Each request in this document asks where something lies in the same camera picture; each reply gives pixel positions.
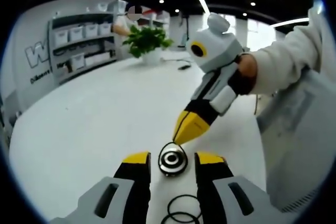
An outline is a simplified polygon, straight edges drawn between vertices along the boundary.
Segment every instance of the white shelving unit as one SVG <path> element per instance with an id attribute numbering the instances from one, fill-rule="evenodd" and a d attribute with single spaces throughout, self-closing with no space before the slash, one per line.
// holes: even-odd
<path id="1" fill-rule="evenodd" d="M 48 24 L 48 48 L 50 55 L 50 65 L 52 73 L 55 76 L 58 84 L 63 84 L 66 81 L 75 78 L 85 72 L 98 68 L 100 66 L 117 61 L 115 49 L 121 47 L 115 40 L 114 33 L 99 35 L 92 37 L 85 37 L 83 31 L 82 38 L 75 41 L 63 41 L 61 45 L 55 42 L 55 34 L 62 33 L 61 31 L 70 31 L 76 27 L 87 26 L 92 24 L 103 24 L 109 23 L 113 24 L 115 17 L 120 14 L 125 13 L 125 7 L 127 2 L 123 0 L 111 0 L 109 3 L 99 3 L 97 7 L 98 10 L 87 11 L 86 13 L 55 17 L 49 21 Z M 165 29 L 167 36 L 169 36 L 169 21 L 170 15 L 168 12 L 163 11 L 156 15 L 142 16 L 138 23 L 139 25 L 146 25 L 151 28 L 162 27 Z M 94 64 L 84 66 L 80 69 L 73 69 L 70 64 L 71 56 L 84 53 L 84 58 L 94 57 L 98 54 L 103 54 L 109 52 L 110 58 L 103 59 Z"/>
<path id="2" fill-rule="evenodd" d="M 88 12 L 78 15 L 65 16 L 50 20 L 48 25 L 48 46 L 50 55 L 50 65 L 52 73 L 58 84 L 63 84 L 85 72 L 91 71 L 100 66 L 113 63 L 115 57 L 114 33 L 85 37 L 57 45 L 55 43 L 55 33 L 60 30 L 70 30 L 79 26 L 90 24 L 113 23 L 116 1 L 112 2 L 106 12 Z M 104 59 L 94 64 L 84 66 L 79 69 L 71 67 L 71 56 L 83 53 L 84 58 L 95 57 L 96 55 L 110 53 L 109 59 Z"/>

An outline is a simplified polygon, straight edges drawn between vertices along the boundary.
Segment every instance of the window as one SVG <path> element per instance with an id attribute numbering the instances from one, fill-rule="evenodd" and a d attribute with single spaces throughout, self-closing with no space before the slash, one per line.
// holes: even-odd
<path id="1" fill-rule="evenodd" d="M 236 35 L 236 17 L 233 15 L 226 15 L 226 14 L 220 14 L 220 15 L 224 17 L 230 23 L 230 28 L 227 32 L 233 33 L 234 35 Z M 208 19 L 208 15 L 203 14 L 202 29 L 208 28 L 207 19 Z"/>
<path id="2" fill-rule="evenodd" d="M 251 51 L 267 47 L 276 40 L 275 29 L 265 23 L 248 19 L 247 29 L 247 47 Z"/>

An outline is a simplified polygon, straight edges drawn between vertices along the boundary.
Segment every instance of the white wall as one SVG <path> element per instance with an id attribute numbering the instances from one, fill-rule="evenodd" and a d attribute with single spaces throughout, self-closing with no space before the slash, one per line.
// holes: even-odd
<path id="1" fill-rule="evenodd" d="M 17 110 L 25 111 L 57 86 L 52 73 L 33 84 L 30 81 L 35 75 L 50 71 L 46 45 L 47 25 L 56 12 L 59 12 L 59 16 L 85 13 L 87 7 L 94 10 L 98 3 L 111 1 L 57 0 L 23 13 L 11 32 L 4 53 L 0 70 L 2 100 L 5 101 L 16 91 L 20 107 Z"/>
<path id="2" fill-rule="evenodd" d="M 170 36 L 174 40 L 174 46 L 181 45 L 182 37 L 186 33 L 186 20 L 180 26 L 180 17 L 171 17 L 170 19 Z M 203 15 L 190 15 L 189 17 L 189 37 L 192 37 L 195 31 L 204 28 L 206 18 Z M 247 20 L 236 18 L 236 37 L 243 47 L 247 46 Z M 276 31 L 276 39 L 281 40 L 285 37 L 283 33 Z"/>

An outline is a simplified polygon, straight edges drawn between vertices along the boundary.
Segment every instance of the person in background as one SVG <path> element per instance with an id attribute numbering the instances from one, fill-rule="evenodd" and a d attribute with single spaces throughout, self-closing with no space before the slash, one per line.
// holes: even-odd
<path id="1" fill-rule="evenodd" d="M 125 14 L 118 16 L 112 26 L 112 32 L 122 37 L 130 35 L 132 26 L 139 26 L 137 20 L 142 15 L 142 8 L 139 5 L 127 3 L 125 10 Z"/>
<path id="2" fill-rule="evenodd" d="M 111 26 L 111 31 L 117 35 L 114 37 L 114 43 L 116 45 L 116 56 L 119 60 L 131 58 L 129 53 L 129 46 L 122 43 L 131 34 L 131 27 L 139 27 L 137 20 L 142 15 L 142 8 L 139 5 L 127 3 L 125 13 L 118 15 Z"/>

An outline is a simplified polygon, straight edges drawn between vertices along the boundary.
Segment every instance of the green leaves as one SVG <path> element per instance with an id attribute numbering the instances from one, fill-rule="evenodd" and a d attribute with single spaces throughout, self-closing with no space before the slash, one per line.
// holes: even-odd
<path id="1" fill-rule="evenodd" d="M 166 39 L 165 30 L 162 28 L 151 29 L 149 27 L 143 27 L 137 29 L 135 26 L 131 27 L 131 34 L 125 40 L 123 45 L 130 45 L 129 53 L 136 58 L 146 54 L 155 48 L 161 47 L 166 49 L 174 43 L 171 39 Z"/>

